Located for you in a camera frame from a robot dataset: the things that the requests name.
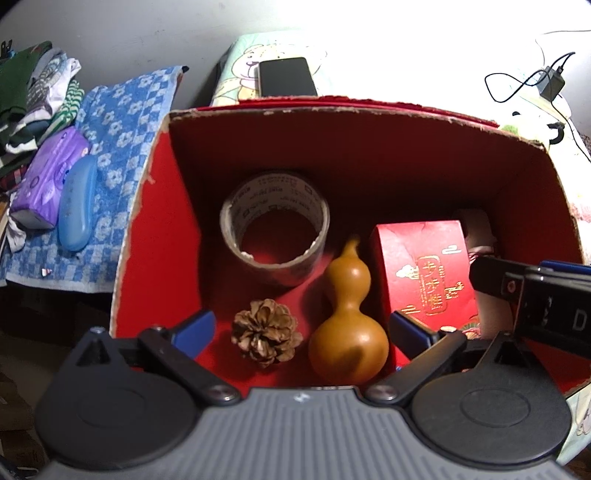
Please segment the red envelope packet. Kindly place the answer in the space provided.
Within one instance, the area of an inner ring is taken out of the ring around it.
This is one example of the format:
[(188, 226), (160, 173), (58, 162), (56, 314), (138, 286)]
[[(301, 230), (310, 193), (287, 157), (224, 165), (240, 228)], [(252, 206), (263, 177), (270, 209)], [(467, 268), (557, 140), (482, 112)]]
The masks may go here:
[(372, 233), (381, 321), (394, 311), (437, 331), (454, 327), (480, 336), (469, 256), (458, 220), (379, 224)]

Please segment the orange gourd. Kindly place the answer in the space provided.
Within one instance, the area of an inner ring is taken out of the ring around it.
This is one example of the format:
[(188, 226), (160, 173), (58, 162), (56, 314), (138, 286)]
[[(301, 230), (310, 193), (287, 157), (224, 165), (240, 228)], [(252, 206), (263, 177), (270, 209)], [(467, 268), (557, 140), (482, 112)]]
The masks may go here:
[(360, 239), (346, 242), (325, 268), (332, 315), (308, 342), (311, 367), (329, 385), (361, 385), (376, 377), (389, 357), (384, 328), (361, 306), (370, 292), (370, 270), (360, 259)]

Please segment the brown pine cone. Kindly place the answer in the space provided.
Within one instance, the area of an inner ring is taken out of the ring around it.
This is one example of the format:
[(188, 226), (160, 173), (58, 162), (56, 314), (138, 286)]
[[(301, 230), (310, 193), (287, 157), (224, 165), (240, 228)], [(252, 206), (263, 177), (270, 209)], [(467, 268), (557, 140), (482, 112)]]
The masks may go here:
[(231, 342), (245, 357), (263, 368), (294, 358), (304, 336), (287, 305), (273, 299), (252, 301), (248, 310), (235, 314)]

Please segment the brown packing tape roll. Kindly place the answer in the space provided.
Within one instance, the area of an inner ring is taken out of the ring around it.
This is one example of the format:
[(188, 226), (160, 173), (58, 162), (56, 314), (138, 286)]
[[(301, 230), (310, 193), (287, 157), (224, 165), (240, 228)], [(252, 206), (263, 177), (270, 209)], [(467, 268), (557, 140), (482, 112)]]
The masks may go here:
[(329, 205), (301, 177), (266, 173), (224, 201), (221, 234), (229, 251), (260, 280), (300, 285), (321, 260), (329, 232)]

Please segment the green caterpillar plush toy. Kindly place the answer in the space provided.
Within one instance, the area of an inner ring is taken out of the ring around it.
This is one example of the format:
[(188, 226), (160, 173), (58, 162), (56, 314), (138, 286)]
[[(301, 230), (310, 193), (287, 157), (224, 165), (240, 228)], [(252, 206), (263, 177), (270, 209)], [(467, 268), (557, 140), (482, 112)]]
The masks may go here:
[(499, 129), (528, 141), (538, 142), (549, 149), (563, 141), (565, 125), (562, 122), (545, 123), (516, 116), (502, 123)]

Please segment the blue glasses case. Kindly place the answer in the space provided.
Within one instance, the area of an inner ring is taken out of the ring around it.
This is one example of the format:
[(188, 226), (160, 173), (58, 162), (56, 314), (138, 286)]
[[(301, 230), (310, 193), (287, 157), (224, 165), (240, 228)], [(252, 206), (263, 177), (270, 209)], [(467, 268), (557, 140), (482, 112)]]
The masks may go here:
[(69, 252), (82, 250), (90, 240), (97, 172), (96, 159), (87, 155), (65, 176), (57, 232), (61, 246)]

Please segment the red cardboard box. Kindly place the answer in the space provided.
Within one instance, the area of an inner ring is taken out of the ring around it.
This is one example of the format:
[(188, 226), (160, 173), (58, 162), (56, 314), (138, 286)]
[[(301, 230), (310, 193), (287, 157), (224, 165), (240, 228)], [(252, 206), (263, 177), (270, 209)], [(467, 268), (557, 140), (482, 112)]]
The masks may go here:
[(133, 337), (201, 309), (217, 319), (200, 363), (242, 391), (318, 384), (300, 348), (262, 368), (231, 343), (253, 300), (276, 298), (308, 332), (329, 313), (317, 277), (290, 291), (256, 279), (225, 246), (219, 213), (242, 184), (290, 172), (329, 205), (325, 255), (374, 227), (484, 210), (504, 258), (590, 259), (590, 167), (559, 172), (539, 146), (487, 121), (341, 98), (249, 102), (169, 113), (139, 182), (116, 275), (110, 329)]

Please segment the black charger adapter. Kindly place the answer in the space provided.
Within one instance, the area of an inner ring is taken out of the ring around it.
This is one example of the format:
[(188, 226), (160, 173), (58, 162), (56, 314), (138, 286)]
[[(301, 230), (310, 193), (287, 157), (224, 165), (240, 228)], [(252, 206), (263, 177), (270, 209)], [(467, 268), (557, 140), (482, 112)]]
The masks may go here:
[(540, 96), (548, 102), (553, 102), (565, 85), (562, 77), (563, 67), (547, 67), (544, 69), (537, 83)]

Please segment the purple tissue pack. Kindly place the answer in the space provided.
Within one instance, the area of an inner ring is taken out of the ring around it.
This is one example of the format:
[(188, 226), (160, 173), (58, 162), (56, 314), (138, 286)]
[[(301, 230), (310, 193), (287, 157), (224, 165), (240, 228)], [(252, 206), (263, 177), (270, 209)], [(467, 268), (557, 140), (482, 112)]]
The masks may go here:
[(88, 151), (89, 142), (74, 126), (46, 139), (15, 192), (10, 216), (28, 230), (53, 229), (65, 177)]

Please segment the blue checkered towel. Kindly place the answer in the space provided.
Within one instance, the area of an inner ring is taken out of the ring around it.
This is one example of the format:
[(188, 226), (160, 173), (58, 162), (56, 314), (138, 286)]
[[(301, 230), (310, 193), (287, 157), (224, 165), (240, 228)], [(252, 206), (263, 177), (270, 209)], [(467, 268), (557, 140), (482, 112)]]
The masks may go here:
[(20, 251), (4, 249), (2, 286), (13, 282), (89, 294), (113, 291), (138, 182), (187, 70), (166, 67), (86, 94), (74, 126), (88, 140), (88, 156), (97, 165), (89, 242), (70, 253), (60, 245), (56, 230), (29, 234)]

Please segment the black smartphone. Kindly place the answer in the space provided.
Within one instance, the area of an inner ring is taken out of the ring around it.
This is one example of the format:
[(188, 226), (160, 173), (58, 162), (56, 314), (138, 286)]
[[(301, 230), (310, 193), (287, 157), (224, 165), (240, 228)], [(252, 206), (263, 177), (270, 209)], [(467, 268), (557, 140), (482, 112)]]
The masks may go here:
[(308, 61), (304, 57), (259, 63), (260, 97), (317, 96)]

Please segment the pile of folded clothes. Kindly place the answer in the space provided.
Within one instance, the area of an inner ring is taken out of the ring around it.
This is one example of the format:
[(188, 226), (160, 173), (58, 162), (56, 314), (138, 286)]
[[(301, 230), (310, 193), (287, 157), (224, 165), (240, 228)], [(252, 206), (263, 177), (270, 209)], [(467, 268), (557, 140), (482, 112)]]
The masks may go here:
[(75, 120), (85, 92), (78, 59), (49, 41), (17, 51), (1, 43), (1, 192), (24, 178), (52, 135)]

